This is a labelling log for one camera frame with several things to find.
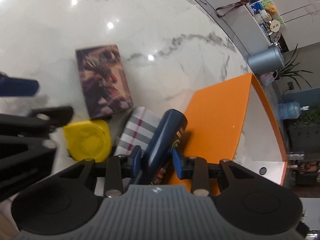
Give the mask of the dark blue cylinder bottle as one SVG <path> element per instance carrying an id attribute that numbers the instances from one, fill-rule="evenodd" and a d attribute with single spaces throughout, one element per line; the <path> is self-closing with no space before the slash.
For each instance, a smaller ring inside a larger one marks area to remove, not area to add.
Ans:
<path id="1" fill-rule="evenodd" d="M 173 148 L 179 146 L 188 124 L 185 115 L 178 110 L 166 111 L 160 120 L 140 161 L 140 171 L 130 185 L 159 185 L 172 170 Z"/>

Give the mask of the plaid cloth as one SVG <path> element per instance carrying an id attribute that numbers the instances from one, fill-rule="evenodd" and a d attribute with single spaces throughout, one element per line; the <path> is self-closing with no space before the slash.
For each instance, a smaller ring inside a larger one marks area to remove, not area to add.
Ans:
<path id="1" fill-rule="evenodd" d="M 161 117 L 145 107 L 136 107 L 129 115 L 120 137 L 116 139 L 113 155 L 130 155 L 135 146 L 144 154 Z"/>

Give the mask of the yellow tape measure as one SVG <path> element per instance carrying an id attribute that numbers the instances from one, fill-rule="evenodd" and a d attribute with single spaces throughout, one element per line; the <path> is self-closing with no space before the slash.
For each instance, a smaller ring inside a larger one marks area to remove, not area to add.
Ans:
<path id="1" fill-rule="evenodd" d="M 76 161 L 105 161 L 112 150 L 110 129 L 104 120 L 87 120 L 63 126 L 69 155 Z"/>

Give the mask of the orange white storage box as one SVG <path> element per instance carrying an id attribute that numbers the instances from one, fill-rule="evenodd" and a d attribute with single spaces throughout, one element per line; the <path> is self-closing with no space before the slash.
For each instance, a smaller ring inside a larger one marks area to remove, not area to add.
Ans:
<path id="1" fill-rule="evenodd" d="M 198 90 L 184 112 L 186 157 L 229 159 L 282 185 L 287 156 L 271 106 L 252 73 Z"/>

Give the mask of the picture card box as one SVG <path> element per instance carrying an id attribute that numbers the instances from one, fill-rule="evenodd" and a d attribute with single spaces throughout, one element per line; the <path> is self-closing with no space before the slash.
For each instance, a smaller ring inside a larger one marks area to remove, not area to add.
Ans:
<path id="1" fill-rule="evenodd" d="M 77 49 L 75 55 L 90 119 L 108 118 L 133 107 L 117 45 Z"/>

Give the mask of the woven pink basket bag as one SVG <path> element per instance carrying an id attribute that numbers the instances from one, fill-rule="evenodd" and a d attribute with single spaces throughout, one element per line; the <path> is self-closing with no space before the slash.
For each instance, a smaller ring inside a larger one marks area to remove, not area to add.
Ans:
<path id="1" fill-rule="evenodd" d="M 278 78 L 278 72 L 275 70 L 273 72 L 268 72 L 259 77 L 259 81 L 263 86 L 268 86 L 273 83 Z"/>

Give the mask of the blue water jug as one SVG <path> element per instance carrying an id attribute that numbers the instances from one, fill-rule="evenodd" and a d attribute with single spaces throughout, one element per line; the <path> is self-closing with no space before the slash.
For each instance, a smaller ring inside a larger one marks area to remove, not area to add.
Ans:
<path id="1" fill-rule="evenodd" d="M 303 111 L 309 110 L 309 106 L 301 106 L 296 101 L 280 103 L 278 108 L 281 120 L 298 119 Z"/>

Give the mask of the grey metal trash can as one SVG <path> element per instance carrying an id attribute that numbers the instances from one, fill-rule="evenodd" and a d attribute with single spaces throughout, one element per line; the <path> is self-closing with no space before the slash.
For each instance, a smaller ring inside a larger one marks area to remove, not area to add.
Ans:
<path id="1" fill-rule="evenodd" d="M 285 67 L 284 58 L 278 46 L 270 46 L 266 50 L 250 55 L 247 62 L 256 75 L 263 75 Z"/>

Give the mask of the green potted plant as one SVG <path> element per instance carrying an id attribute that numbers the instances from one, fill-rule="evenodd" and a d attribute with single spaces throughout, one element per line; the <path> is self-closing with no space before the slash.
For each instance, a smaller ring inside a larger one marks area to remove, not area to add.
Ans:
<path id="1" fill-rule="evenodd" d="M 296 85 L 299 89 L 301 88 L 301 85 L 297 78 L 301 78 L 306 84 L 311 88 L 310 82 L 303 76 L 303 73 L 312 74 L 312 71 L 304 70 L 304 69 L 297 69 L 296 67 L 300 65 L 300 62 L 296 62 L 297 57 L 300 54 L 300 50 L 298 49 L 298 44 L 296 44 L 296 47 L 291 54 L 291 57 L 287 63 L 285 63 L 284 68 L 277 69 L 276 70 L 276 77 L 275 79 L 283 79 L 285 77 L 291 78 L 293 81 L 295 81 Z"/>

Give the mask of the items on cabinet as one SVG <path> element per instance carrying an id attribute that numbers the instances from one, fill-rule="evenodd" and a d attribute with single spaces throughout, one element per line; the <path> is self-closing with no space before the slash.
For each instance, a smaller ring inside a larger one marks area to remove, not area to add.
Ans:
<path id="1" fill-rule="evenodd" d="M 280 29 L 285 24 L 272 0 L 249 0 L 246 7 L 271 45 L 280 46 Z"/>

